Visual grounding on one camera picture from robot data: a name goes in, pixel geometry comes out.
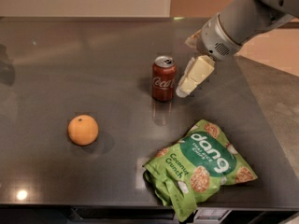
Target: gray robot arm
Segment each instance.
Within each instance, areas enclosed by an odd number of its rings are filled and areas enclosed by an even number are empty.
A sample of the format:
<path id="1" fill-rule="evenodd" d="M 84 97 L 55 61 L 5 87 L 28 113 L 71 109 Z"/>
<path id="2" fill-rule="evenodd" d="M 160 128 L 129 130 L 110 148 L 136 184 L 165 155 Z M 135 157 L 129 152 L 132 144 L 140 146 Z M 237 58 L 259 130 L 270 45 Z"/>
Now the gray robot arm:
<path id="1" fill-rule="evenodd" d="M 254 36 L 299 17 L 299 0 L 234 0 L 201 29 L 198 51 L 213 60 L 236 54 Z"/>

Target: red can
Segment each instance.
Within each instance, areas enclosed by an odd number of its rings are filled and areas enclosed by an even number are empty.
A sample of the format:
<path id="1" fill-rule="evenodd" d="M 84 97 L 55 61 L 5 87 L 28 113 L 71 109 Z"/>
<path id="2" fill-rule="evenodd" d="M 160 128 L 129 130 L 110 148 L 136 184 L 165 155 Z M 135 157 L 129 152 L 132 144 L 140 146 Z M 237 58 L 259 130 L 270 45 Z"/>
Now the red can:
<path id="1" fill-rule="evenodd" d="M 159 56 L 152 65 L 152 97 L 158 101 L 169 101 L 175 94 L 177 67 L 169 56 Z"/>

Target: chip bag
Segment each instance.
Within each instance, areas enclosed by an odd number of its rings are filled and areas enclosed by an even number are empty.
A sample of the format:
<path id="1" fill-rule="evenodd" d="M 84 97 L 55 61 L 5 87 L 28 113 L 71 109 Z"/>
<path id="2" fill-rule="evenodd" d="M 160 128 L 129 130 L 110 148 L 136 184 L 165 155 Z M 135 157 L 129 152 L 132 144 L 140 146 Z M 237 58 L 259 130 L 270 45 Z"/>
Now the chip bag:
<path id="1" fill-rule="evenodd" d="M 172 206 L 184 221 L 221 185 L 257 178 L 229 143 L 224 132 L 206 120 L 197 122 L 171 147 L 160 150 L 144 164 L 145 178 L 164 206 Z"/>

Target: orange fruit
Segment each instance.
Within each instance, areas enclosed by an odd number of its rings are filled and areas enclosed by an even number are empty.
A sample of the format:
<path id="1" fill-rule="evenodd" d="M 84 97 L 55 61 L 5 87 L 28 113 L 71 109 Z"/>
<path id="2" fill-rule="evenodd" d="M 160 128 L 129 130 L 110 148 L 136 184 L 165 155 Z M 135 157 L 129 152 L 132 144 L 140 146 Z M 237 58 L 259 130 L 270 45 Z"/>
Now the orange fruit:
<path id="1" fill-rule="evenodd" d="M 73 118 L 68 124 L 68 135 L 77 145 L 87 146 L 94 142 L 99 134 L 99 126 L 95 119 L 88 115 Z"/>

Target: can top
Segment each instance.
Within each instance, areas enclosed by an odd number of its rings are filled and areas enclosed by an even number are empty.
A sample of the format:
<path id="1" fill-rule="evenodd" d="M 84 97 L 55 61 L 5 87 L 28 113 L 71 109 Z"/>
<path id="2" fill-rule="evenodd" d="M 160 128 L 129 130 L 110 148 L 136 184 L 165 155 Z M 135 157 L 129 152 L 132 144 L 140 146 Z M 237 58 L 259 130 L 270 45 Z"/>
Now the can top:
<path id="1" fill-rule="evenodd" d="M 155 63 L 162 68 L 171 67 L 175 64 L 174 60 L 170 56 L 158 56 Z"/>

